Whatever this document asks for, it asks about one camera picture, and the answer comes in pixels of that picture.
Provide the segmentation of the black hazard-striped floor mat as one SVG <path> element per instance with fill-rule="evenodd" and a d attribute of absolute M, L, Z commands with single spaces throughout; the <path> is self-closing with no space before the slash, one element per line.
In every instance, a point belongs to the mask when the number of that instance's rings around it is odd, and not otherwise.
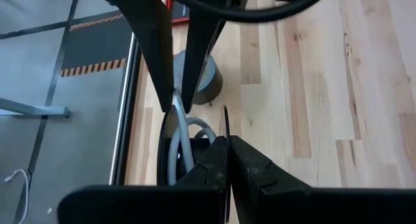
<path fill-rule="evenodd" d="M 129 23 L 118 10 L 76 19 L 70 26 L 60 76 L 124 68 L 131 37 Z"/>

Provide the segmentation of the dark grey tape roll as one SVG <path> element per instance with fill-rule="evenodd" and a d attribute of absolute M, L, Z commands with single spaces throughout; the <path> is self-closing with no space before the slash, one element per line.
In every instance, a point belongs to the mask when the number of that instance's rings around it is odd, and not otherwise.
<path fill-rule="evenodd" d="M 185 50 L 173 56 L 174 88 L 181 92 Z M 201 76 L 197 92 L 193 98 L 194 105 L 204 105 L 212 102 L 221 92 L 223 76 L 212 56 L 209 56 L 205 71 Z"/>

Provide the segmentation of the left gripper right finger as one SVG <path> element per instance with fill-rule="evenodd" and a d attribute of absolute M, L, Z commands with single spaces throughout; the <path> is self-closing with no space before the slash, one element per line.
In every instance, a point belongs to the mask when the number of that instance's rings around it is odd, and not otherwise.
<path fill-rule="evenodd" d="M 314 188 L 231 137 L 240 224 L 416 224 L 416 190 Z"/>

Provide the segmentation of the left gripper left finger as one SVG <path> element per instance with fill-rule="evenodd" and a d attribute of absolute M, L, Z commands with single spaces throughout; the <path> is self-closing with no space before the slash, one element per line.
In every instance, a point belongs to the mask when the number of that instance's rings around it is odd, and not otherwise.
<path fill-rule="evenodd" d="M 59 224 L 225 224 L 228 149 L 218 137 L 173 186 L 85 186 L 58 206 Z"/>

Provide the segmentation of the black aluminium rig frame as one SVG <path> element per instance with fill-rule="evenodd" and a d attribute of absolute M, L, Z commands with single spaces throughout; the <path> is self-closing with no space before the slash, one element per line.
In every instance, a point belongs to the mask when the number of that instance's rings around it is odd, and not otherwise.
<path fill-rule="evenodd" d="M 131 35 L 131 42 L 125 67 L 122 98 L 118 126 L 114 142 L 114 151 L 109 177 L 109 185 L 121 186 L 125 183 L 127 159 L 137 96 L 137 84 L 140 73 L 141 50 L 136 36 Z"/>

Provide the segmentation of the red black flat case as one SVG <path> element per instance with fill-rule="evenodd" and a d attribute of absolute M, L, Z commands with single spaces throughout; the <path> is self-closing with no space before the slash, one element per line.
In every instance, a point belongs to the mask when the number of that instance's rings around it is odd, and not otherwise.
<path fill-rule="evenodd" d="M 189 8 L 176 0 L 167 0 L 166 6 L 171 13 L 172 25 L 182 25 L 189 22 Z"/>

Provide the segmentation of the grey metal table leg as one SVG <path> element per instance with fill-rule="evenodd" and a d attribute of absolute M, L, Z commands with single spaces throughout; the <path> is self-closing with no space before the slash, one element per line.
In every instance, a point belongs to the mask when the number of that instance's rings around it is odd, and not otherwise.
<path fill-rule="evenodd" d="M 69 118 L 71 114 L 66 106 L 31 106 L 0 98 L 0 116 L 53 116 Z"/>

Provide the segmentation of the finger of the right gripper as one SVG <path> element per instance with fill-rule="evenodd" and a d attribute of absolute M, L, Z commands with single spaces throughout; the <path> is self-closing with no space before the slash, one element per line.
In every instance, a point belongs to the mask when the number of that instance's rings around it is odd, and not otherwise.
<path fill-rule="evenodd" d="M 209 55 L 226 24 L 223 17 L 215 16 L 196 6 L 194 4 L 196 1 L 214 8 L 244 9 L 248 0 L 182 0 L 182 3 L 190 10 L 181 85 L 181 98 L 186 113 L 190 112 L 192 108 L 193 99 Z"/>
<path fill-rule="evenodd" d="M 172 24 L 161 0 L 106 0 L 125 16 L 142 51 L 159 104 L 168 112 L 173 96 Z"/>

